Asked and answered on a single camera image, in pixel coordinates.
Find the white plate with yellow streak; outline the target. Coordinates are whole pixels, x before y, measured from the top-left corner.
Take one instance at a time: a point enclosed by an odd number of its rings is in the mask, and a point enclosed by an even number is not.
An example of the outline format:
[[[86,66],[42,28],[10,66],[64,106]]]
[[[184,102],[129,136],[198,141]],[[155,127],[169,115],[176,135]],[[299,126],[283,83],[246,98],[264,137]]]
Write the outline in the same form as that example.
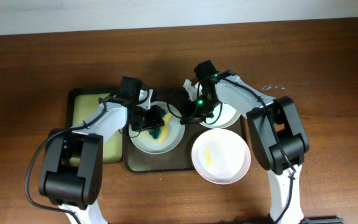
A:
[[[155,101],[151,103],[151,105],[158,105],[167,113],[174,112],[175,114],[180,114],[180,112],[172,105],[169,105],[170,109],[168,109],[167,103],[163,101]],[[135,147],[141,151],[148,154],[163,154],[177,146],[185,133],[185,126],[180,124],[180,119],[174,117],[173,115],[167,124],[167,128],[168,134],[163,142],[154,141],[148,135],[148,131],[142,131],[139,133],[138,131],[132,131],[129,129],[129,136],[131,137],[131,141]]]

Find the yellow green sponge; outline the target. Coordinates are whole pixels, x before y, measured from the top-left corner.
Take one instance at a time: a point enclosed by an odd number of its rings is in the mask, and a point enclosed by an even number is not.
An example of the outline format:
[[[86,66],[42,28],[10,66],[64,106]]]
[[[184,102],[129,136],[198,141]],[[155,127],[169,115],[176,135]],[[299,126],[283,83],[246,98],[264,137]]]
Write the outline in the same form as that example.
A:
[[[167,113],[165,110],[162,110],[162,119],[164,124],[161,127],[148,130],[148,135],[157,142],[163,142],[168,134],[167,124],[172,117],[171,113]]]

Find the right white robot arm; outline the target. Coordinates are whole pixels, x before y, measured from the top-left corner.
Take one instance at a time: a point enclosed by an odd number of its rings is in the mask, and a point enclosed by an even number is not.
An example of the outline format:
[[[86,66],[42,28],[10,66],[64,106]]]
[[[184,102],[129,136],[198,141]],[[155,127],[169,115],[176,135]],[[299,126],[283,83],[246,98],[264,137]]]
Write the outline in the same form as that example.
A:
[[[310,147],[294,101],[267,96],[232,71],[200,76],[195,85],[186,80],[183,91],[200,123],[220,103],[233,107],[247,120],[254,156],[267,171],[272,223],[304,223],[300,205],[300,174]]]

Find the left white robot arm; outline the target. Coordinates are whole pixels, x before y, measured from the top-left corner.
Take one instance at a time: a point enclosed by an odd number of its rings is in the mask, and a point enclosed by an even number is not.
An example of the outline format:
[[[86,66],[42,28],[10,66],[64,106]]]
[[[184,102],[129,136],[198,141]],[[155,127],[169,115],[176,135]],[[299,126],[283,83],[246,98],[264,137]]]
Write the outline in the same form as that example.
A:
[[[103,147],[128,124],[145,131],[163,124],[161,109],[151,104],[152,90],[120,90],[99,98],[98,109],[81,124],[54,129],[39,147],[44,159],[39,193],[53,212],[71,223],[106,223],[98,204],[103,178]]]

